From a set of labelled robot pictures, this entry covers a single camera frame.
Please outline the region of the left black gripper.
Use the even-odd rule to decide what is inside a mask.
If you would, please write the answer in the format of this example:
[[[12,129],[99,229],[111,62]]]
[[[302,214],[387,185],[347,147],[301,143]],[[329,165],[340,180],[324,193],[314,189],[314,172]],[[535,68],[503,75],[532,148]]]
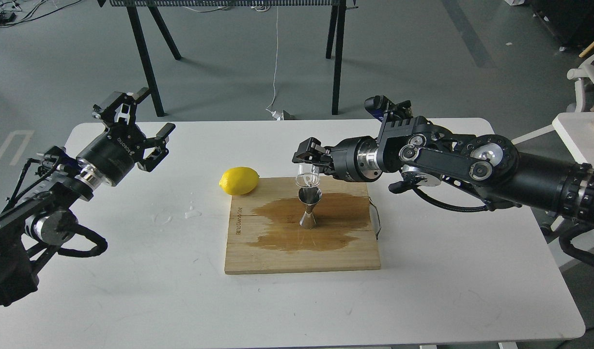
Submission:
[[[135,93],[113,92],[102,104],[93,105],[93,117],[107,129],[86,146],[77,159],[93,165],[111,187],[117,186],[135,163],[140,170],[151,172],[169,154],[169,135],[176,128],[173,123],[166,123],[153,138],[146,138],[138,127],[114,127],[133,126],[137,106],[148,95],[147,87]]]

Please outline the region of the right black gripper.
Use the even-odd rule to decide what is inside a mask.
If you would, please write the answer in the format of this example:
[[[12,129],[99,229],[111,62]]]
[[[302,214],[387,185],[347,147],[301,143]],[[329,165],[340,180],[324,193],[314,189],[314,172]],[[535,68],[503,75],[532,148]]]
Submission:
[[[310,164],[315,174],[346,182],[373,182],[381,177],[376,156],[377,143],[370,136],[345,139],[333,148],[308,138],[299,144],[292,162]]]

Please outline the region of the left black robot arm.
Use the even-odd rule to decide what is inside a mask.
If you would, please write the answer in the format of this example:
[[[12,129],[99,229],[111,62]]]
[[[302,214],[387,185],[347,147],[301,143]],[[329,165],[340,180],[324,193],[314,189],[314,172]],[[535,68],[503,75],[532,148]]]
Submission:
[[[54,254],[87,258],[102,254],[107,241],[80,225],[71,211],[77,200],[89,201],[98,186],[117,186],[135,165],[151,172],[167,155],[167,123],[147,138],[135,112],[150,90],[114,92],[93,116],[104,124],[77,157],[53,146],[28,159],[9,202],[0,213],[0,306],[35,292],[39,271]]]

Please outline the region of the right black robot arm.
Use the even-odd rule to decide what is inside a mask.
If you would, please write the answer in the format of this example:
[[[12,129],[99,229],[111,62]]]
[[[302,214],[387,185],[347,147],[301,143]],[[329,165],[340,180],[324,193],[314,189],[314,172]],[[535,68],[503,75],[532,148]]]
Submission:
[[[293,163],[308,163],[337,180],[373,182],[383,173],[401,174],[392,193],[412,190],[430,204],[456,212],[494,211],[526,205],[574,225],[559,234],[565,254],[594,267],[594,254],[572,240],[594,230],[594,167],[519,152],[501,135],[452,133],[423,116],[410,101],[399,104],[383,95],[365,101],[381,122],[377,138],[345,139],[322,146],[308,138]]]

